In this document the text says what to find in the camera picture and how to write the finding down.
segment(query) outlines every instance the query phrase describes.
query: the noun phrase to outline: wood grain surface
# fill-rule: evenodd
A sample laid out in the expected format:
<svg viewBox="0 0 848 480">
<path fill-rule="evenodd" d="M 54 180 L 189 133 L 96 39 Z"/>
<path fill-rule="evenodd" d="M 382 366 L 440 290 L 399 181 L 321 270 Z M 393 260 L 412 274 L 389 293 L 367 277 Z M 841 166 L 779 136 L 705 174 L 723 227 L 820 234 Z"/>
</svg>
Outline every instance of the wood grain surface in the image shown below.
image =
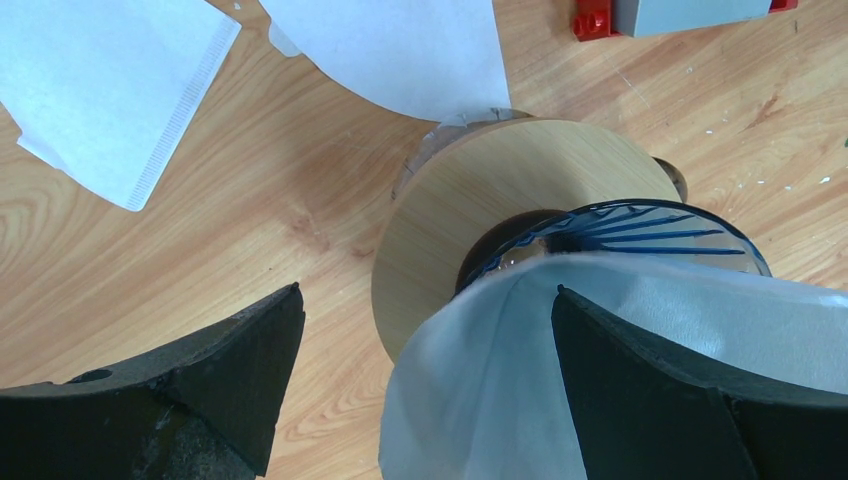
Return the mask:
<svg viewBox="0 0 848 480">
<path fill-rule="evenodd" d="M 454 295 L 483 235 L 535 210 L 623 198 L 679 201 L 662 167 L 632 141 L 586 123 L 525 118 L 439 151 L 395 198 L 371 275 L 371 307 L 389 357 Z"/>
<path fill-rule="evenodd" d="M 391 185 L 434 125 L 280 55 L 255 0 L 213 3 L 243 30 L 141 213 L 17 147 L 0 111 L 0 386 L 67 381 L 300 281 L 307 325 L 268 477 L 379 478 L 392 365 L 371 264 Z M 848 289 L 848 2 L 586 44 L 570 1 L 495 7 L 515 108 L 631 138 L 776 276 Z"/>
</svg>

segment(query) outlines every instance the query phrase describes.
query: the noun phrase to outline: wooden table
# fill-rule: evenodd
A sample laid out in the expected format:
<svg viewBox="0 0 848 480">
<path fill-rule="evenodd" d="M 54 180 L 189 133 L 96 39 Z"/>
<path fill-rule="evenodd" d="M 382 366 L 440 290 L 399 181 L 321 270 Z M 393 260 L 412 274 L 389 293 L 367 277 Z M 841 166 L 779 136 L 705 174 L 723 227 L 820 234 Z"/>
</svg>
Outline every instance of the wooden table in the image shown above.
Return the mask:
<svg viewBox="0 0 848 480">
<path fill-rule="evenodd" d="M 269 478 L 379 478 L 392 365 L 370 270 L 391 185 L 433 124 L 284 58 L 255 1 L 213 3 L 244 28 L 141 213 L 17 147 L 0 113 L 0 386 L 67 381 L 300 281 L 307 326 Z M 495 3 L 514 107 L 630 137 L 776 276 L 848 288 L 848 2 L 587 44 L 568 1 Z"/>
</svg>

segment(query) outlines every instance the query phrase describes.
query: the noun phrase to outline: wooden disc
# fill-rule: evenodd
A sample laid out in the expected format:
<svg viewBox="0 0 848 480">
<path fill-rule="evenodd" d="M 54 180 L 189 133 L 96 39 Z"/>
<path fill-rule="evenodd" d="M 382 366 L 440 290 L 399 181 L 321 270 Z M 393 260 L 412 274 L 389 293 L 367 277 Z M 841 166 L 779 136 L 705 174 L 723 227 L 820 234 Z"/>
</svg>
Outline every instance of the wooden disc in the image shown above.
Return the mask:
<svg viewBox="0 0 848 480">
<path fill-rule="evenodd" d="M 399 193 L 377 249 L 371 303 L 389 356 L 451 300 L 466 254 L 490 229 L 533 210 L 624 198 L 680 200 L 644 150 L 587 124 L 503 122 L 438 152 Z"/>
</svg>

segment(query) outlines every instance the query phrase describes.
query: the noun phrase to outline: scratch on table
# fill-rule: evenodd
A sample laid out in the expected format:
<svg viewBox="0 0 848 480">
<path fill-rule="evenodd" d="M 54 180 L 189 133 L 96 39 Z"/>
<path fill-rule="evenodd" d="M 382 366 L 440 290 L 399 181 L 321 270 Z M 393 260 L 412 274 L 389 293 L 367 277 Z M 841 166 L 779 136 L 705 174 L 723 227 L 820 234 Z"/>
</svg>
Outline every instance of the scratch on table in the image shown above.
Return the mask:
<svg viewBox="0 0 848 480">
<path fill-rule="evenodd" d="M 633 84 L 632 84 L 632 83 L 630 83 L 630 80 L 628 80 L 628 79 L 627 79 L 627 77 L 625 77 L 625 76 L 624 76 L 624 74 L 623 74 L 623 73 L 621 73 L 621 70 L 619 70 L 619 69 L 618 69 L 618 67 L 617 67 L 617 66 L 615 66 L 615 64 L 614 64 L 614 63 L 612 63 L 612 60 L 610 60 L 610 59 L 609 59 L 609 57 L 607 56 L 607 54 L 602 53 L 601 55 L 603 55 L 604 60 L 606 60 L 606 62 L 610 64 L 610 66 L 612 67 L 612 69 L 613 69 L 613 70 L 615 70 L 615 73 L 617 73 L 617 74 L 618 74 L 618 76 L 619 76 L 619 77 L 621 77 L 621 79 L 622 79 L 622 80 L 624 80 L 624 83 L 626 83 L 626 84 L 627 84 L 627 86 L 628 86 L 628 87 L 630 87 L 630 89 L 631 89 L 631 90 L 633 90 L 633 93 L 635 93 L 635 94 L 639 97 L 639 99 L 640 99 L 640 100 L 642 100 L 642 103 L 644 103 L 646 107 L 651 108 L 651 104 L 650 104 L 650 103 L 648 103 L 648 101 L 647 101 L 647 100 L 645 100 L 645 97 L 644 97 L 644 96 L 642 96 L 642 94 L 641 94 L 641 93 L 639 93 L 639 90 L 637 90 L 637 89 L 636 89 L 636 87 L 634 87 L 634 86 L 633 86 Z"/>
</svg>

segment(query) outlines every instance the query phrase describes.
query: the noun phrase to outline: tabletop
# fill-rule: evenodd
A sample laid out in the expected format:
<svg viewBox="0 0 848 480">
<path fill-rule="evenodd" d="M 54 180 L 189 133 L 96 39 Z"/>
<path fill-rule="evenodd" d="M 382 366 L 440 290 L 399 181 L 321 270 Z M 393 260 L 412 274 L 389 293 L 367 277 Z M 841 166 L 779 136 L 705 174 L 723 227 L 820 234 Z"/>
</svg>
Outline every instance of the tabletop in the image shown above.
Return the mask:
<svg viewBox="0 0 848 480">
<path fill-rule="evenodd" d="M 299 281 L 306 330 L 268 478 L 380 478 L 392 364 L 370 272 L 392 185 L 434 124 L 280 55 L 256 1 L 212 3 L 243 30 L 140 213 L 18 147 L 0 108 L 0 387 L 65 382 Z M 572 7 L 495 0 L 513 107 L 629 137 L 775 276 L 848 289 L 848 2 L 585 44 Z"/>
</svg>

